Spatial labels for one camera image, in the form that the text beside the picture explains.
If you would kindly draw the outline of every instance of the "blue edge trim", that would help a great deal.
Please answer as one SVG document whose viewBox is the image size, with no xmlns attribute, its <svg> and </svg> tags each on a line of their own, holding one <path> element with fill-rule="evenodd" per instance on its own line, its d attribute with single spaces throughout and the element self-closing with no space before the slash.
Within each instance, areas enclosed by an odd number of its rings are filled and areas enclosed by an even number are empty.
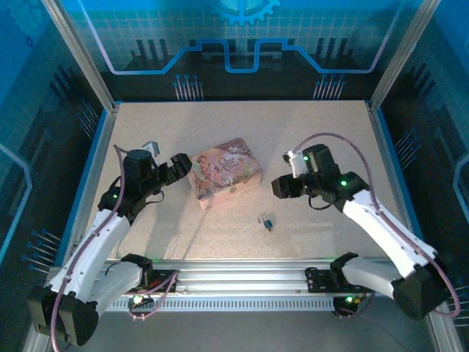
<svg viewBox="0 0 469 352">
<path fill-rule="evenodd" d="M 62 236 L 62 242 L 60 243 L 60 247 L 57 252 L 56 259 L 53 262 L 54 266 L 62 266 L 62 261 L 64 260 L 65 252 L 67 251 L 68 242 L 70 240 L 70 236 L 72 235 L 72 227 L 73 227 L 73 223 L 75 222 L 75 218 L 78 212 L 78 206 L 80 205 L 81 198 L 83 197 L 85 185 L 88 180 L 89 170 L 91 169 L 93 159 L 95 158 L 97 143 L 100 140 L 101 133 L 103 132 L 104 122 L 106 121 L 107 117 L 108 117 L 108 113 L 106 112 L 106 110 L 103 110 L 100 121 L 97 124 L 95 137 L 93 139 L 93 143 L 91 144 L 88 158 L 86 159 L 86 164 L 83 170 L 83 174 L 81 175 L 80 183 L 78 185 L 78 190 L 75 195 L 75 200 L 73 200 L 72 209 L 70 211 L 70 215 L 68 216 L 67 225 L 65 226 L 64 235 Z"/>
<path fill-rule="evenodd" d="M 386 144 L 388 146 L 393 145 L 393 142 L 391 140 L 391 135 L 389 133 L 388 126 L 386 125 L 384 114 L 381 109 L 378 109 L 377 116 L 378 116 L 378 119 L 380 120 L 381 128 L 383 129 L 383 132 L 384 132 Z M 95 158 L 97 143 L 99 142 L 101 133 L 103 132 L 103 126 L 104 126 L 104 122 L 106 121 L 106 118 L 107 118 L 107 112 L 106 110 L 104 110 L 103 113 L 101 114 L 100 122 L 97 126 L 95 138 L 93 139 L 93 143 L 89 151 L 88 158 L 86 160 L 85 169 L 80 179 L 80 184 L 78 185 L 78 190 L 75 195 L 75 200 L 73 201 L 72 210 L 70 211 L 70 215 L 67 221 L 67 226 L 65 227 L 64 235 L 62 237 L 62 242 L 60 243 L 59 251 L 57 253 L 57 256 L 54 262 L 55 266 L 62 266 L 62 261 L 64 259 L 65 252 L 67 251 L 67 247 L 68 247 L 68 241 L 70 240 L 70 236 L 72 235 L 72 227 L 73 227 L 73 223 L 75 222 L 75 218 L 78 212 L 78 206 L 80 205 L 80 201 L 83 196 L 85 184 L 88 180 L 89 170 L 91 169 L 93 159 Z M 393 168 L 396 170 L 397 182 L 399 183 L 399 187 L 401 188 L 402 195 L 404 197 L 405 207 L 407 208 L 407 212 L 409 213 L 409 218 L 410 218 L 410 222 L 412 223 L 413 232 L 418 238 L 423 240 L 424 237 L 422 235 L 420 224 L 418 223 L 417 215 L 413 208 L 412 200 L 410 199 L 410 194 L 407 189 L 407 185 L 405 184 L 404 174 L 402 174 L 402 170 L 399 166 L 396 151 L 394 150 L 394 148 L 389 148 L 389 154 L 391 155 L 391 162 L 393 164 Z"/>
<path fill-rule="evenodd" d="M 391 134 L 389 133 L 388 126 L 386 125 L 386 121 L 384 120 L 384 114 L 381 108 L 377 111 L 378 119 L 380 120 L 381 128 L 383 129 L 384 137 L 386 140 L 386 144 L 388 145 L 389 154 L 391 156 L 391 162 L 393 163 L 393 168 L 396 170 L 397 182 L 399 183 L 399 187 L 402 191 L 402 196 L 404 197 L 404 203 L 406 210 L 409 214 L 410 223 L 412 224 L 413 233 L 421 240 L 424 239 L 422 234 L 422 229 L 420 228 L 420 224 L 417 220 L 417 214 L 415 209 L 412 205 L 412 200 L 410 199 L 409 190 L 407 189 L 407 185 L 405 184 L 404 174 L 402 173 L 401 166 L 399 165 L 399 161 L 397 159 L 396 151 L 393 147 L 393 141 L 391 140 Z"/>
</svg>

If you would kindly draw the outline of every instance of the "pink tin box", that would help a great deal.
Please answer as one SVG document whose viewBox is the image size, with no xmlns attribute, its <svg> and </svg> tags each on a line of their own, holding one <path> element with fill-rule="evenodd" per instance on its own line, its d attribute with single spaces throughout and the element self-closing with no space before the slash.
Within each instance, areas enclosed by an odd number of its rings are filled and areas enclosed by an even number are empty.
<svg viewBox="0 0 469 352">
<path fill-rule="evenodd" d="M 191 157 L 189 182 L 202 209 L 260 185 L 262 170 L 242 138 Z"/>
</svg>

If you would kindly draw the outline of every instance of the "green led light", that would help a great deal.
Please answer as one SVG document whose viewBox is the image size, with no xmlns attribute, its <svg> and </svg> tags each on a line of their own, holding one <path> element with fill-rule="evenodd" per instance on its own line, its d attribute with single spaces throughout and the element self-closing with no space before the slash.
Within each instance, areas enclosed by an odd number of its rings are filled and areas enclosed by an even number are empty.
<svg viewBox="0 0 469 352">
<path fill-rule="evenodd" d="M 143 300 L 144 300 L 144 298 L 143 298 L 142 296 L 134 296 L 134 297 L 133 297 L 133 303 L 134 303 L 134 304 L 139 304 L 139 303 L 141 303 Z"/>
</svg>

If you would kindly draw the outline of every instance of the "robotic arm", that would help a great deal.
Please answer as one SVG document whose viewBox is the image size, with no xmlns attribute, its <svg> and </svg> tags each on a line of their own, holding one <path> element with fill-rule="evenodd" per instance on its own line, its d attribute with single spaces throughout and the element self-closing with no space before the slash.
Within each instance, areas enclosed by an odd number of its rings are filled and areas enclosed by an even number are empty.
<svg viewBox="0 0 469 352">
<path fill-rule="evenodd" d="M 164 186 L 184 178 L 191 170 L 192 163 L 186 154 L 172 157 L 173 166 L 167 163 L 159 165 L 156 161 L 158 155 L 155 142 L 148 142 L 141 149 L 127 153 L 123 161 L 125 190 L 117 212 L 98 234 L 95 233 L 118 202 L 121 189 L 116 184 L 119 178 L 101 197 L 93 225 L 72 257 L 47 287 L 36 286 L 30 292 L 28 305 L 37 332 L 51 335 L 53 306 L 64 280 L 68 283 L 59 303 L 56 336 L 78 346 L 89 340 L 99 317 L 116 299 L 129 290 L 146 290 L 153 286 L 156 275 L 152 261 L 135 254 L 123 257 L 96 284 L 95 280 L 111 250 L 125 237 L 145 207 L 147 197 L 159 194 Z M 77 255 L 79 258 L 73 272 L 67 275 Z"/>
<path fill-rule="evenodd" d="M 289 151 L 284 160 L 292 174 L 272 182 L 278 198 L 321 196 L 338 211 L 359 224 L 391 258 L 395 267 L 373 263 L 349 253 L 330 266 L 330 275 L 341 285 L 360 285 L 392 298 L 412 319 L 422 319 L 448 296 L 434 260 L 447 268 L 447 259 L 418 239 L 377 200 L 369 185 L 356 173 L 342 174 L 329 148 L 323 144 L 301 151 Z"/>
</svg>

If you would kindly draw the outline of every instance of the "speckled tabletop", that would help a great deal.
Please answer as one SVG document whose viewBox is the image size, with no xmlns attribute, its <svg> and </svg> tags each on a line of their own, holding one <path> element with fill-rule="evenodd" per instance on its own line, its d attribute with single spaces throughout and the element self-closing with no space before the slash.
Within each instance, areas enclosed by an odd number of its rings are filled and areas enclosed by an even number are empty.
<svg viewBox="0 0 469 352">
<path fill-rule="evenodd" d="M 362 149 L 380 201 L 399 219 L 363 101 L 123 103 L 93 216 L 100 195 L 119 174 L 113 144 L 128 150 L 157 141 L 163 163 L 177 153 L 193 155 L 242 137 L 264 170 L 264 178 L 260 187 L 209 210 L 199 207 L 186 179 L 165 188 L 164 202 L 148 205 L 139 214 L 110 258 L 127 253 L 152 259 L 324 258 L 347 252 L 385 256 L 358 225 L 335 208 L 315 211 L 306 197 L 278 199 L 272 195 L 270 182 L 291 172 L 281 156 L 307 136 L 325 131 L 344 135 Z M 316 143 L 329 146 L 342 172 L 354 171 L 366 179 L 361 160 L 347 144 L 330 137 L 320 137 Z M 322 204 L 320 199 L 314 202 Z M 272 232 L 257 223 L 261 214 L 273 222 Z"/>
</svg>

